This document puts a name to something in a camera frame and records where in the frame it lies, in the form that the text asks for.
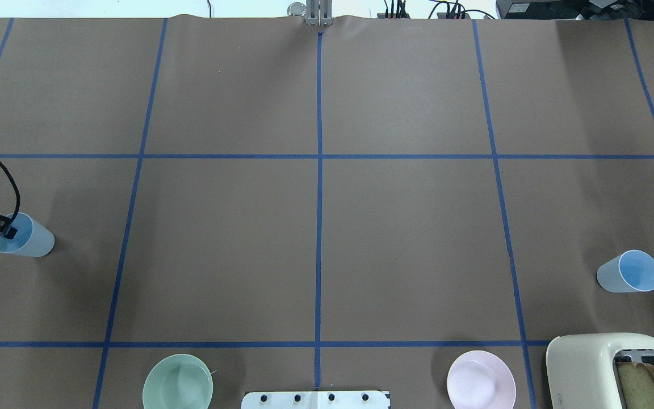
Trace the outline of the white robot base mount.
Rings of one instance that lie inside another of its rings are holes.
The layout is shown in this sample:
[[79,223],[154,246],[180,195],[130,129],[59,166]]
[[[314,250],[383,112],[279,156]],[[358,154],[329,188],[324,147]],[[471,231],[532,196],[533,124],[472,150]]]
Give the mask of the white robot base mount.
[[241,408],[390,408],[387,391],[255,391]]

